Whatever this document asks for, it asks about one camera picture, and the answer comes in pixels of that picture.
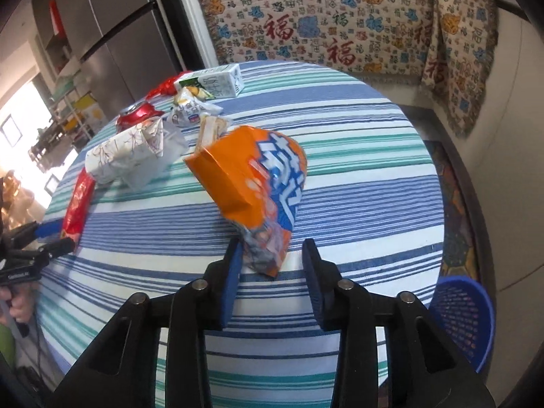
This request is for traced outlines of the person's left hand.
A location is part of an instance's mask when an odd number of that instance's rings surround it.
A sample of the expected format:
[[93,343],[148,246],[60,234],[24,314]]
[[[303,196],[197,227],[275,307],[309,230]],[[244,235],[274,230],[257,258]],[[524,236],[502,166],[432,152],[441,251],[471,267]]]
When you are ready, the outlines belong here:
[[9,314],[18,323],[28,323],[36,302],[36,283],[21,283],[11,287],[2,286],[1,300],[10,301]]

